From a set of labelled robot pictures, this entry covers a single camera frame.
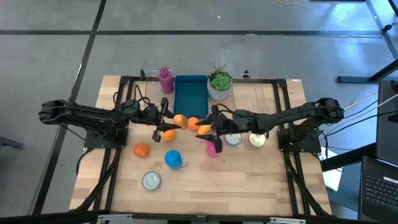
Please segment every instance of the potted plant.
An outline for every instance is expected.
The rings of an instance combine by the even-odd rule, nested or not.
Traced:
[[[214,71],[208,75],[207,91],[210,98],[214,101],[221,101],[229,96],[232,78],[226,70],[227,64],[228,63],[220,66],[220,62],[218,62],[218,66],[216,66],[211,63],[211,67],[214,68]]]

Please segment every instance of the blue tray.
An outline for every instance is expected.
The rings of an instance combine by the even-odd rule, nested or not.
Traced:
[[[175,77],[174,114],[183,114],[187,118],[207,117],[206,75],[177,75]]]

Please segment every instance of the white pot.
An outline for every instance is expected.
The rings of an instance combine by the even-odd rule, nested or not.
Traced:
[[[229,90],[218,91],[216,88],[212,87],[212,85],[210,84],[210,80],[207,80],[207,92],[209,93],[210,99],[214,101],[225,100],[229,96]]]

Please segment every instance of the keyboard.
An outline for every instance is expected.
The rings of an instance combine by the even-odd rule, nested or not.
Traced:
[[[398,184],[371,175],[364,176],[364,200],[398,212]]]

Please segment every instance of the white cable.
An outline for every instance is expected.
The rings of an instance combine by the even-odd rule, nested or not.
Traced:
[[[373,96],[373,95],[375,95],[375,94],[377,94],[377,93],[379,93],[379,92],[377,91],[377,92],[375,92],[375,93],[370,94],[369,96],[365,96],[364,98],[355,101],[354,103],[352,103],[352,104],[350,104],[350,105],[344,107],[344,110],[347,110],[348,108],[350,108],[350,107],[352,107],[352,106],[358,104],[359,102],[361,102],[361,101],[363,101],[363,100],[365,100],[365,99],[367,99],[367,98],[369,98],[369,97],[371,97],[371,96]]]
[[[359,115],[355,116],[354,118],[351,118],[350,120],[348,120],[348,121],[346,121],[346,122],[344,122],[344,123],[341,123],[341,124],[337,125],[337,126],[334,127],[332,130],[330,130],[328,133],[326,133],[326,136],[328,136],[328,135],[329,135],[332,131],[334,131],[336,128],[338,128],[338,127],[340,127],[340,126],[342,126],[342,125],[344,125],[344,124],[346,124],[346,123],[348,123],[348,122],[350,122],[350,121],[352,121],[352,120],[354,120],[354,119],[356,119],[356,118],[358,118],[358,117],[361,117],[361,116],[363,116],[363,115],[369,113],[370,111],[372,111],[372,110],[374,110],[374,109],[379,108],[380,106],[386,104],[388,101],[391,101],[392,99],[394,99],[394,98],[397,97],[397,96],[398,96],[398,93],[395,94],[394,96],[388,98],[386,101],[384,101],[384,102],[378,104],[378,105],[375,106],[374,108],[372,108],[372,109],[370,109],[370,110],[368,110],[368,111],[365,111],[365,112],[363,112],[362,114],[359,114]]]

